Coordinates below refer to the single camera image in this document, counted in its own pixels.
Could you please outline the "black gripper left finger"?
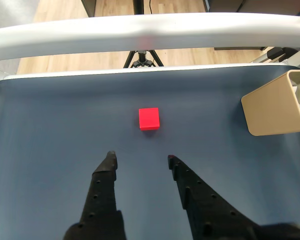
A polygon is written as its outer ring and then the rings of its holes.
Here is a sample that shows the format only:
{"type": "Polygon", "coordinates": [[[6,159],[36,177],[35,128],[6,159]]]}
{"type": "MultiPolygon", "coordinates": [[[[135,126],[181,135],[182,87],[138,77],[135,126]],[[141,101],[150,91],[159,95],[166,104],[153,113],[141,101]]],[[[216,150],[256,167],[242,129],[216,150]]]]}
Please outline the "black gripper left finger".
{"type": "Polygon", "coordinates": [[[64,240],[125,240],[121,211],[117,210],[114,183],[117,156],[109,151],[91,175],[85,204],[78,223],[65,232],[64,240]]]}

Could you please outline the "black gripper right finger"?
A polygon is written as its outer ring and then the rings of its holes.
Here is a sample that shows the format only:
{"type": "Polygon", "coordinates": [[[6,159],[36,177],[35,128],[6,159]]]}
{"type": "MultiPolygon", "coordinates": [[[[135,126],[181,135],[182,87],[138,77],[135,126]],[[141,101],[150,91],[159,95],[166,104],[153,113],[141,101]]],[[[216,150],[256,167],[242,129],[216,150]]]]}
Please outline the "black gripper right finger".
{"type": "Polygon", "coordinates": [[[174,155],[167,159],[194,240],[257,239],[256,223],[229,204],[181,159],[174,155]]]}

